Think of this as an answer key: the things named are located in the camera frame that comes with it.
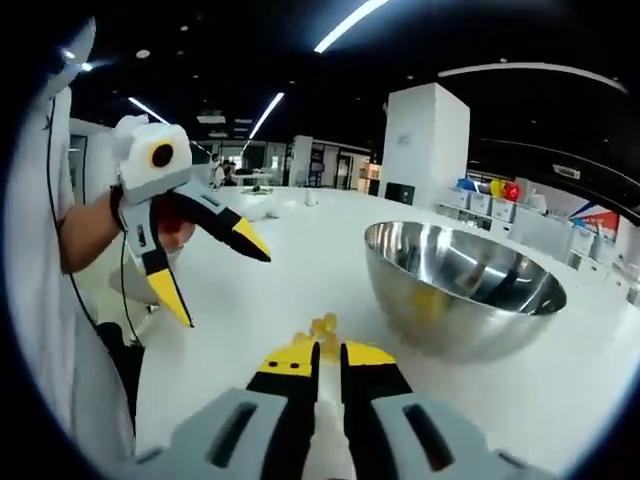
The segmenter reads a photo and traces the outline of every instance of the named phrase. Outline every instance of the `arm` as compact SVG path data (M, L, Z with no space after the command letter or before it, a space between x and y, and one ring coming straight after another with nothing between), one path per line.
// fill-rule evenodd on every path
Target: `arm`
M91 205L75 205L60 224L60 260L64 273L87 268L118 236L109 197L103 194Z

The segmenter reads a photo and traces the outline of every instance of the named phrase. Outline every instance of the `metal bowl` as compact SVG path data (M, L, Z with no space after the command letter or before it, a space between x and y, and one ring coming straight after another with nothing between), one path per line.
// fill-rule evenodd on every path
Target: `metal bowl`
M369 278L389 325L429 356L492 361L535 340L567 303L533 260L446 227L387 222L365 232Z

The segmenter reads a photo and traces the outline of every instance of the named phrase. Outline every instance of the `white table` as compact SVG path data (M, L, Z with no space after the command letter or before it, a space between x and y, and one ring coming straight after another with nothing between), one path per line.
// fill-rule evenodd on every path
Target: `white table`
M270 173L251 173L249 175L239 175L234 173L231 175L231 178L238 184L238 186L242 187L244 185L245 180L257 180L257 184L260 185L260 180L262 180L262 185L267 185L269 180L273 178L273 175Z
M229 206L260 197L218 192ZM532 345L490 364L448 365L403 346L385 326L370 286L363 232L378 221L461 227L432 212L355 192L276 188L282 217L255 223L273 262L241 257L200 229L177 260L193 315L186 329L164 310L145 336L138 391L138 452L166 444L173 428L229 387L244 387L264 356L327 312L338 335L375 342L397 359L415 390L445 400L485 433L490 448L562 473L612 420L640 360L640 311L613 301L605 286L550 257L516 245L565 286L568 304ZM488 232L467 228L490 237ZM334 398L321 380L320 397Z

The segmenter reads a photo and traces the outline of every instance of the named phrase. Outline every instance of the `ceiling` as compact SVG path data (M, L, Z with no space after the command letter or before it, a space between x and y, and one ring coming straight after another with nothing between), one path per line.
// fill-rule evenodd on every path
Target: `ceiling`
M135 97L190 137L297 134L380 149L389 92L439 81L471 107L470 167L525 175L633 216L640 205L636 65L622 56L634 38L620 23L625 2L390 0L324 54L316 44L364 0L185 2L181 9L124 4L97 15L91 61L73 84L72 115L105 125L139 111ZM149 56L137 58L140 50ZM500 70L439 78L474 65L544 62L618 79L627 90L582 76ZM221 114L206 125L197 117ZM581 171L579 181L552 165Z

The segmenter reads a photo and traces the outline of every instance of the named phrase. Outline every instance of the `small yellow toy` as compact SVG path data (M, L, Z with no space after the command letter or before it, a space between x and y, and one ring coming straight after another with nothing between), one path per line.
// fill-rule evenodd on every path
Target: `small yellow toy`
M338 317L335 313L327 313L323 318L314 318L311 321L309 333L298 332L293 336L293 344L300 344L315 339L320 344L320 357L331 363L340 362L340 342L335 330L338 326Z

